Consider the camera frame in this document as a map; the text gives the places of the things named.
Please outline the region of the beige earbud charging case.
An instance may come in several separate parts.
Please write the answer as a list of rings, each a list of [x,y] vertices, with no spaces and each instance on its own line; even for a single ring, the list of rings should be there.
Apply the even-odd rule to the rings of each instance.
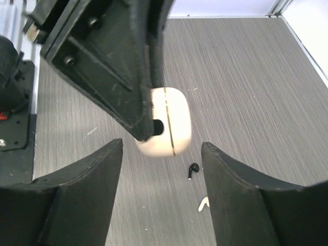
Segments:
[[[177,156],[192,139],[189,105],[178,89],[162,87],[151,90],[154,132],[146,141],[136,140],[140,152],[150,157]]]

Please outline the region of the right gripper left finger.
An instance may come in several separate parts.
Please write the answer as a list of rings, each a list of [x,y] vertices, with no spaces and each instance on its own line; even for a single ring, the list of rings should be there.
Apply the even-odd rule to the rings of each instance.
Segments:
[[[105,245],[122,156],[118,138],[31,183],[1,186],[1,245]]]

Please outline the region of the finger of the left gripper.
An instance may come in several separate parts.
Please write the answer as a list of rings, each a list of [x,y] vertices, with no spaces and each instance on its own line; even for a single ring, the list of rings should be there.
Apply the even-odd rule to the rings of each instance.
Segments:
[[[139,141],[153,135],[172,1],[68,1],[41,55]]]

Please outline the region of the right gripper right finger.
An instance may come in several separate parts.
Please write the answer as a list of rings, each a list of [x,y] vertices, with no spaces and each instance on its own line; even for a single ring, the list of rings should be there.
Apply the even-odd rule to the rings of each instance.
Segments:
[[[201,146],[217,245],[327,245],[327,182],[289,183]]]

